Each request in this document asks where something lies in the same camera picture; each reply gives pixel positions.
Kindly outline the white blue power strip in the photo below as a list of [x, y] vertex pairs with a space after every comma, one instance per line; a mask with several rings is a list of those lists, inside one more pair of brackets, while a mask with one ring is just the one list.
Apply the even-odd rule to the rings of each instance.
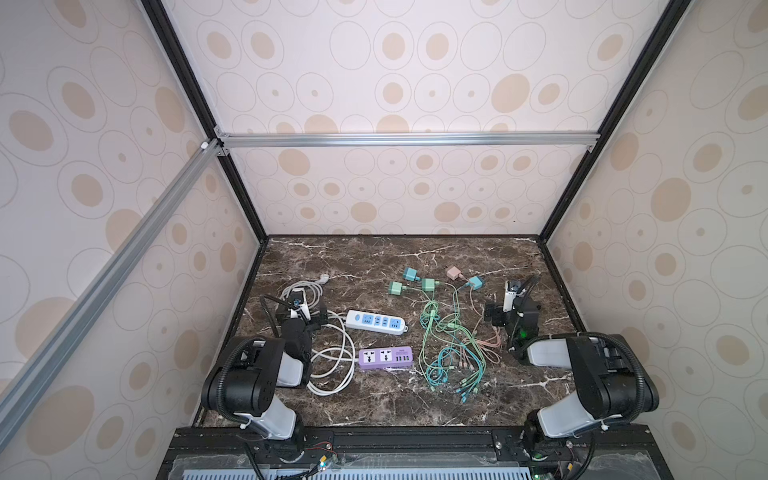
[[349, 310], [345, 316], [347, 328], [400, 336], [408, 331], [406, 322], [396, 316]]

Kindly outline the pink charger plug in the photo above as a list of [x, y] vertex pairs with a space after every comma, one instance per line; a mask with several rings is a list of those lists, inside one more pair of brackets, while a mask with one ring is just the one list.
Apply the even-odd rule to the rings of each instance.
[[451, 266], [446, 270], [446, 275], [451, 280], [463, 279], [461, 270], [456, 266]]

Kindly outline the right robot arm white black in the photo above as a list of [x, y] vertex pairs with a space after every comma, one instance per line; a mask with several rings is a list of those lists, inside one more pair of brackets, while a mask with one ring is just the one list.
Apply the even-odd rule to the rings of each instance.
[[575, 391], [529, 413], [521, 442], [532, 452], [549, 439], [564, 439], [634, 422], [656, 410], [660, 394], [626, 339], [619, 334], [570, 332], [541, 335], [540, 305], [508, 291], [501, 303], [485, 303], [483, 317], [507, 334], [507, 351], [528, 366], [568, 370]]

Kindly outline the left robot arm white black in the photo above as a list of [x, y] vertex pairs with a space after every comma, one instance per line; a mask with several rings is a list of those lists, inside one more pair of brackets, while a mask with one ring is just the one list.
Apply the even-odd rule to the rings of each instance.
[[302, 423], [276, 390], [308, 385], [313, 334], [328, 323], [328, 311], [319, 305], [317, 312], [307, 312], [280, 301], [266, 317], [274, 335], [232, 338], [205, 379], [200, 400], [243, 430], [266, 440], [289, 440]]

